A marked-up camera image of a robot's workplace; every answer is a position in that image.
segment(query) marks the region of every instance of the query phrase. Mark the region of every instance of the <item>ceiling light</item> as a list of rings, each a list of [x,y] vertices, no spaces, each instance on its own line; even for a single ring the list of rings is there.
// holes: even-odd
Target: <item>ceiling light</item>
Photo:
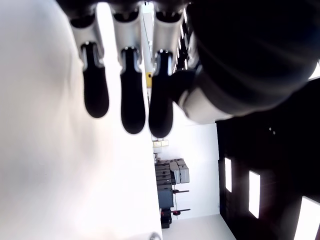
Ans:
[[[184,21],[185,21],[185,23],[187,23],[187,13],[186,13],[186,9],[183,9],[183,16],[184,16]]]
[[[320,204],[303,196],[294,240],[315,240],[320,224]]]
[[[316,64],[316,67],[314,69],[314,72],[312,73],[312,75],[309,77],[309,79],[314,79],[320,77],[320,66],[319,63]]]
[[[184,30],[183,30],[183,28],[182,28],[182,24],[180,25],[180,30],[181,30],[181,36],[182,36],[182,39],[184,39]]]
[[[260,175],[249,171],[249,211],[258,219],[260,209]]]
[[[224,158],[224,171],[225,171],[225,188],[232,193],[232,170],[231,170],[231,160]]]

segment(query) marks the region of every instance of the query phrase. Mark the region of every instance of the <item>robotic hand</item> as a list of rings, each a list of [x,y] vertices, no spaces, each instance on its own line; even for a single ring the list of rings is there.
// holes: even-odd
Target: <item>robotic hand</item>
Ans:
[[[57,0],[69,18],[83,61],[84,102],[94,118],[109,108],[98,2],[112,11],[120,74],[121,118],[126,131],[145,124],[139,0]],[[316,1],[155,0],[152,97],[149,127],[165,137],[173,102],[199,123],[270,109],[300,89],[320,56],[320,9]],[[183,10],[194,32],[189,55],[197,69],[172,73]]]

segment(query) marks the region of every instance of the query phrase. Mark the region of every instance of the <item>yellow object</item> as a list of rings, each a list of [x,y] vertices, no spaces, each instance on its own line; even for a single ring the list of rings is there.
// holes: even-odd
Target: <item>yellow object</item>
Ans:
[[[146,80],[146,88],[150,89],[152,88],[152,72],[146,72],[145,73],[145,80]]]

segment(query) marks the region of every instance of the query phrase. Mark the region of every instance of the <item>white table surface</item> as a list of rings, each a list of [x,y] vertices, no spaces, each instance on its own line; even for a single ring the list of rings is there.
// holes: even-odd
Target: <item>white table surface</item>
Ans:
[[[1,2],[1,240],[161,235],[149,128],[129,135],[122,127],[121,68],[106,4],[98,16],[110,108],[93,119],[71,28],[56,2]]]

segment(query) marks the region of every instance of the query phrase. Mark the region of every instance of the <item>box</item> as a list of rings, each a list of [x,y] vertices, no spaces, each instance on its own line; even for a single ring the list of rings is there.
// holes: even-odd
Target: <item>box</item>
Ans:
[[[170,162],[169,165],[170,165],[170,170],[174,174],[175,183],[179,184],[180,183],[180,168],[179,168],[178,164],[174,161],[174,162]]]
[[[189,168],[187,167],[187,165],[181,165],[179,166],[180,169],[180,182],[182,184],[186,184],[190,182],[190,178],[189,178]]]
[[[163,170],[156,170],[155,171],[155,175],[158,176],[162,176],[162,175],[170,175],[170,169],[163,169]]]
[[[178,166],[181,166],[181,165],[186,165],[185,161],[183,159],[179,159],[176,161],[176,164],[178,164]]]

